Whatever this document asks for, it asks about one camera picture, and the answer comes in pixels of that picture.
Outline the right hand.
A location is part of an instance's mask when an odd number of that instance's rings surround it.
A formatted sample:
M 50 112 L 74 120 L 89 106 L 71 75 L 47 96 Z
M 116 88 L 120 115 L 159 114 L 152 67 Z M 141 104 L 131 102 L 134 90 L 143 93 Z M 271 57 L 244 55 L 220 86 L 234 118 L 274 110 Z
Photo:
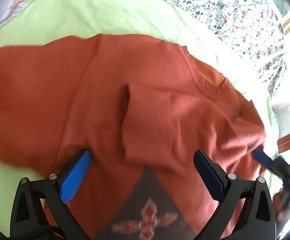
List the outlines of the right hand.
M 287 222 L 290 219 L 290 209 L 283 209 L 283 194 L 284 189 L 281 188 L 272 199 L 276 222 Z

